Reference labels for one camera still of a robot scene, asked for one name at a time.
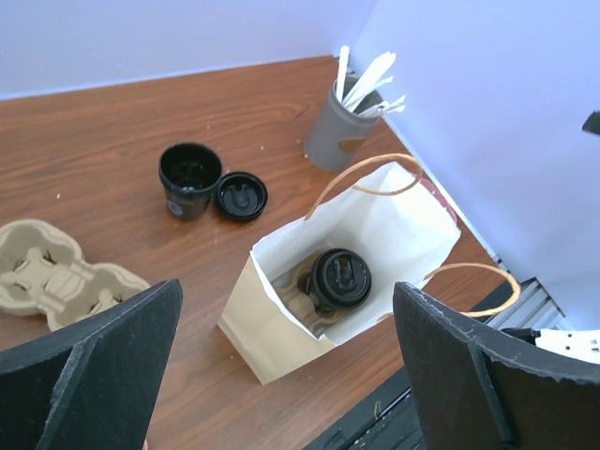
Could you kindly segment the black coffee lid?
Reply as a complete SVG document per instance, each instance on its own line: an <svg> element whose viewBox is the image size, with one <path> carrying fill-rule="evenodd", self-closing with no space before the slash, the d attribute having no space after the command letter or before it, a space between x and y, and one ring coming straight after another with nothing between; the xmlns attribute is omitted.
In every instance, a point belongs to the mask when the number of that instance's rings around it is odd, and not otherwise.
<svg viewBox="0 0 600 450"><path fill-rule="evenodd" d="M307 294L317 310L351 310L367 301L372 283L362 257L348 249L331 248L312 264Z"/></svg>

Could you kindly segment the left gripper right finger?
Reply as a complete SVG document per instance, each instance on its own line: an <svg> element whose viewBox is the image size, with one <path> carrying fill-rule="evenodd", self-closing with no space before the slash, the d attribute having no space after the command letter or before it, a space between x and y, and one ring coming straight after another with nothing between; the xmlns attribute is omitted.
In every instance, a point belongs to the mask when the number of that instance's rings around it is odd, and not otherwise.
<svg viewBox="0 0 600 450"><path fill-rule="evenodd" d="M596 449L599 367L505 334L409 283L393 311L429 449Z"/></svg>

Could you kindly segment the brown paper bag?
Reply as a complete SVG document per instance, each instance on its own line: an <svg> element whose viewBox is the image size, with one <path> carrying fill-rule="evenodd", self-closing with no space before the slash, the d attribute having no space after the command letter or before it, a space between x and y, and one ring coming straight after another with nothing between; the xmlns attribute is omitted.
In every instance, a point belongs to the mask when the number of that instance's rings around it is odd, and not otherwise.
<svg viewBox="0 0 600 450"><path fill-rule="evenodd" d="M262 384L362 334L393 312L395 284L424 287L451 268L457 222L406 154L371 157L348 189L250 250L218 327Z"/></svg>

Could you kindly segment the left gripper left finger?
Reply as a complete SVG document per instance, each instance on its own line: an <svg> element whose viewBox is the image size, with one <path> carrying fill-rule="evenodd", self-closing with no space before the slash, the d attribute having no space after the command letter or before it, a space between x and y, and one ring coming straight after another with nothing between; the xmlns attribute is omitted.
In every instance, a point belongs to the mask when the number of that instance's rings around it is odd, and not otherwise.
<svg viewBox="0 0 600 450"><path fill-rule="evenodd" d="M2 448L143 448L182 304L165 280L3 351Z"/></svg>

